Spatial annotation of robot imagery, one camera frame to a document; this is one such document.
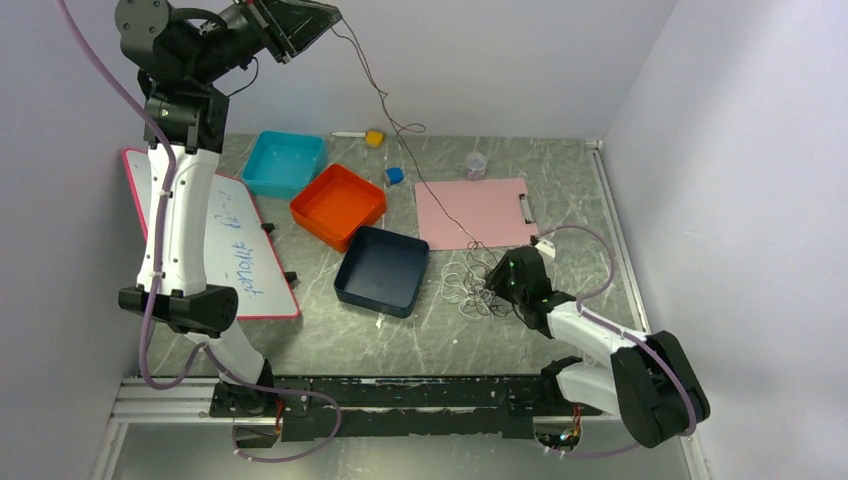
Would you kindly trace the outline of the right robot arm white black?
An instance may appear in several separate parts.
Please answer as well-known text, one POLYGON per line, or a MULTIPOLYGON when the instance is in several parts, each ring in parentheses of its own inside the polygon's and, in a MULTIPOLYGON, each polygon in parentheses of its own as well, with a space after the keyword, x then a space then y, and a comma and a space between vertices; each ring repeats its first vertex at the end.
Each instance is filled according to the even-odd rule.
POLYGON ((618 417, 646 448, 689 435, 709 418, 707 396, 676 336, 644 334, 590 312, 577 297, 553 287, 536 248, 507 251, 484 287, 510 303, 529 329, 592 359, 587 364, 572 357, 547 367, 539 398, 548 412, 562 414, 574 404, 594 407, 618 417))

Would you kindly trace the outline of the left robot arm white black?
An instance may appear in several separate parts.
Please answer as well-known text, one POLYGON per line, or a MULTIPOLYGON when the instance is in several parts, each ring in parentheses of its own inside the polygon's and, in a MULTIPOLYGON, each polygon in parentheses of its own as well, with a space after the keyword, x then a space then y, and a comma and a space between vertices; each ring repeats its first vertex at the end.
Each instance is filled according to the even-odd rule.
POLYGON ((238 295, 210 284, 204 240, 230 99, 216 82, 263 51, 288 63, 342 18, 318 1, 235 1, 214 13, 167 1, 121 1, 114 20, 123 55, 138 69, 150 164, 146 249, 119 306, 143 318, 140 373, 156 324, 189 339, 219 371, 213 413, 261 416, 282 406, 268 360, 246 338, 238 295))

